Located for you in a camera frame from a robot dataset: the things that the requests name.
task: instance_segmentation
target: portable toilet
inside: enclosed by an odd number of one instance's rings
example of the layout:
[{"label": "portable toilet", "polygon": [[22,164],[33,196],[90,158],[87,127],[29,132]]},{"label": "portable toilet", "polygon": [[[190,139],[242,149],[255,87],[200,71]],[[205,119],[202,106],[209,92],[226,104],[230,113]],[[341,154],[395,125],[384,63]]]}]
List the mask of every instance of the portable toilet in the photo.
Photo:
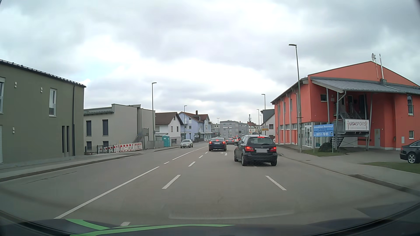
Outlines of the portable toilet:
[{"label": "portable toilet", "polygon": [[162,140],[163,140],[163,146],[164,147],[170,147],[171,146],[171,140],[169,139],[168,135],[163,135]]}]

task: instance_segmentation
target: cloud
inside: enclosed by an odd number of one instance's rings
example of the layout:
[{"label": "cloud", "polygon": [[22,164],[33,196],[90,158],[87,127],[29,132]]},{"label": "cloud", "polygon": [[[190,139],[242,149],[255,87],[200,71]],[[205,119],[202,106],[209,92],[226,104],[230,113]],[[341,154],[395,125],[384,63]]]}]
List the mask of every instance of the cloud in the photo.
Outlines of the cloud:
[{"label": "cloud", "polygon": [[370,60],[420,83],[419,8],[390,0],[3,0],[0,58],[111,103],[247,119],[301,77]]}]

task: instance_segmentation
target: orange building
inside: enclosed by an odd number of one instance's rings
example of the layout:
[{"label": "orange building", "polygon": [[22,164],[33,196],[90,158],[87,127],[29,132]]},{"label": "orange building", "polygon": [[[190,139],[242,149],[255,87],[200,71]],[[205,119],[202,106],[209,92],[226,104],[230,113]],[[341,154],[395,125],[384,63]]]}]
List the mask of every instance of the orange building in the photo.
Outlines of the orange building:
[{"label": "orange building", "polygon": [[[381,67],[368,61],[301,79],[302,145],[400,150],[419,140],[419,85],[385,67],[383,76]],[[297,92],[295,83],[271,102],[279,144],[298,145]],[[313,126],[327,123],[334,124],[334,137],[313,137]]]}]

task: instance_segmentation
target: car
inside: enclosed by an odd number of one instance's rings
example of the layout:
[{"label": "car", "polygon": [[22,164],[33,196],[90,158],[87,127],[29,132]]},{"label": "car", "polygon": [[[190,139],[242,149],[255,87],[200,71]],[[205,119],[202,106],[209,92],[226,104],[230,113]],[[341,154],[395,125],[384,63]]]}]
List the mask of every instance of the car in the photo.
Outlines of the car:
[{"label": "car", "polygon": [[420,163],[420,140],[402,146],[399,158],[411,164]]},{"label": "car", "polygon": [[233,138],[228,138],[228,139],[226,139],[226,144],[227,144],[227,145],[229,145],[229,144],[231,144],[231,145],[235,145],[235,141],[234,141],[234,139],[233,139]]},{"label": "car", "polygon": [[268,162],[277,165],[277,147],[269,136],[245,135],[236,144],[234,161],[245,166],[250,162]]},{"label": "car", "polygon": [[193,147],[192,140],[191,139],[184,139],[184,140],[181,141],[180,146],[181,146],[181,148]]},{"label": "car", "polygon": [[226,142],[224,138],[211,138],[209,142],[209,152],[221,149],[223,151],[226,151]]}]

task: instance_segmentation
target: road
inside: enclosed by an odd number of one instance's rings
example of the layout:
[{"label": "road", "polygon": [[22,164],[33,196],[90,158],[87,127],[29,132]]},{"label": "road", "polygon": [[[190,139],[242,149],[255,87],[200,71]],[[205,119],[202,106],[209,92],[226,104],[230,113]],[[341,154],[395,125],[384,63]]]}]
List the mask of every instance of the road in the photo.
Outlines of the road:
[{"label": "road", "polygon": [[307,224],[420,200],[284,157],[277,166],[241,166],[234,148],[225,155],[201,143],[5,181],[0,209],[27,220],[116,225]]}]

